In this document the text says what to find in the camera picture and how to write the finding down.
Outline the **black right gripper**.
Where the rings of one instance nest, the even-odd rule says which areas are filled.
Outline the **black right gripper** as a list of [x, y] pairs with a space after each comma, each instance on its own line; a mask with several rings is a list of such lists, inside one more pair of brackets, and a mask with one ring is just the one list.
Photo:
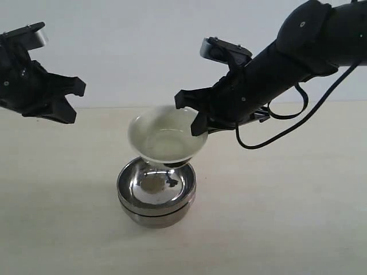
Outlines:
[[208, 132], [234, 130], [235, 124], [245, 124], [253, 113], [271, 101], [268, 96], [260, 98], [245, 70], [246, 62], [227, 63], [228, 72], [211, 87], [194, 90], [181, 89], [175, 96], [175, 107], [192, 108], [199, 112], [190, 130], [194, 137], [207, 137]]

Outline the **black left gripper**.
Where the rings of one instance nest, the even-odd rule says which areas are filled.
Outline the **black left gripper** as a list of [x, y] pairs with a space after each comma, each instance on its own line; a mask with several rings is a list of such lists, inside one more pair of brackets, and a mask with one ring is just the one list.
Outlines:
[[47, 72], [20, 43], [1, 46], [1, 107], [23, 117], [73, 124], [76, 111], [66, 95], [83, 97], [86, 83], [78, 77]]

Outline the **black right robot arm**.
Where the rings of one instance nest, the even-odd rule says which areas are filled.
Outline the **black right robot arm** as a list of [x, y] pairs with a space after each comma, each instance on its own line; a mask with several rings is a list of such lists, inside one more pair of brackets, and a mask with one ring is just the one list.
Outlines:
[[198, 113], [191, 126], [194, 136], [264, 120], [265, 105], [296, 84], [335, 74], [355, 62], [366, 65], [366, 2], [333, 7], [307, 1], [256, 56], [216, 37], [203, 40], [200, 54], [229, 70], [211, 87], [176, 94], [176, 108]]

